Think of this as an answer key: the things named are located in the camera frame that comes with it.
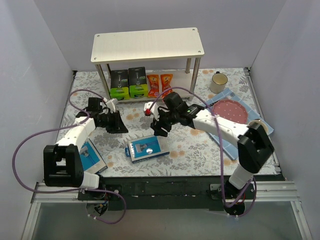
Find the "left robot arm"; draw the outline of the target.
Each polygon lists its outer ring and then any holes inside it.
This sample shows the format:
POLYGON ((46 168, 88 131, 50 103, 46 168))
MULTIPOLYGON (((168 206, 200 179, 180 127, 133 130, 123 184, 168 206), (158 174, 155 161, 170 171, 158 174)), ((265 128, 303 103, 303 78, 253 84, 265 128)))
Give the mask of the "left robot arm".
POLYGON ((95 200, 106 196, 106 187, 97 174, 84 171, 80 150, 96 128, 104 128, 109 134, 127 133, 117 99, 90 97, 88 106, 75 116, 74 127, 54 145, 43 150, 44 182, 48 187, 73 187, 89 189, 95 200))

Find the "white two-tier shelf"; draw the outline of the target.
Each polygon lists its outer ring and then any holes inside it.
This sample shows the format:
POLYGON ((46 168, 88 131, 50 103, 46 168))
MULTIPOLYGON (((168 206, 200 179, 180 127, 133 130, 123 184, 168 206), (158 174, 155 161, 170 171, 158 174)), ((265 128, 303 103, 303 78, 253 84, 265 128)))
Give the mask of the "white two-tier shelf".
POLYGON ((105 94, 110 96, 111 64, 144 66, 162 74, 173 70, 172 86, 195 91, 201 58, 205 51, 196 27, 97 33, 93 39, 91 63, 95 65, 105 94))

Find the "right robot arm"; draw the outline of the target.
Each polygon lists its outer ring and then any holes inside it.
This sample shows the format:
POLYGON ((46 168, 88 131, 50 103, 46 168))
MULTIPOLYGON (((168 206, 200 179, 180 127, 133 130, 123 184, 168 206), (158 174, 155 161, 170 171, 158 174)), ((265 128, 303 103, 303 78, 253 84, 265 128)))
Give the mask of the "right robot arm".
POLYGON ((167 137, 172 125, 181 124, 216 135, 235 146, 239 164, 228 180, 221 181, 221 193, 232 199, 243 195, 253 176, 275 150, 263 126, 256 122, 252 125, 236 123, 214 115, 207 106, 188 105, 176 92, 168 94, 164 104, 162 107, 151 101, 144 105, 145 115, 153 116, 150 127, 154 135, 167 137))

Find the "blue Harry's razor box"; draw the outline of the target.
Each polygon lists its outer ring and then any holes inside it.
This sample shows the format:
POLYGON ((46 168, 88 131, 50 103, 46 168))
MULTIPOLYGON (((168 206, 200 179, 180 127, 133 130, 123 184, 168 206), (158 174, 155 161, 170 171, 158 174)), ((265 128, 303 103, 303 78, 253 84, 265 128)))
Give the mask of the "blue Harry's razor box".
POLYGON ((154 135, 129 140, 124 150, 133 164, 166 156, 170 153, 166 138, 154 135))

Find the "orange razor packet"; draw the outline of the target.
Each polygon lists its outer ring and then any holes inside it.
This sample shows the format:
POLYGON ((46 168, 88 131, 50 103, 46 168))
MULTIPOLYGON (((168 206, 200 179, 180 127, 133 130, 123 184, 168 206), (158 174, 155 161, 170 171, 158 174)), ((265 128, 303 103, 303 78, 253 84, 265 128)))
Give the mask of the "orange razor packet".
POLYGON ((168 94, 172 93, 173 90, 171 88, 171 81, 173 79, 173 74, 168 73, 168 74, 161 74, 160 75, 161 79, 161 86, 162 86, 162 92, 164 93, 162 95, 162 98, 166 97, 168 94))
POLYGON ((150 85, 150 90, 148 92, 148 97, 149 98, 157 98, 160 94, 159 90, 159 75, 158 74, 149 74, 147 75, 149 85, 150 85))

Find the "black green razor box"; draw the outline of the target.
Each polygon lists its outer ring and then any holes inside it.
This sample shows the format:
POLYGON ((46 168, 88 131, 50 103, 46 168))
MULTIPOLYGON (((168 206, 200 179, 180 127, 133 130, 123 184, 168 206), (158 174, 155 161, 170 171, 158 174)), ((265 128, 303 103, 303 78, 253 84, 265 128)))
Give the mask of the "black green razor box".
POLYGON ((144 66, 128 69, 129 94, 138 99, 148 96, 146 69, 144 66))
POLYGON ((129 75, 127 69, 112 70, 110 75, 110 97, 117 100, 129 100, 129 75))

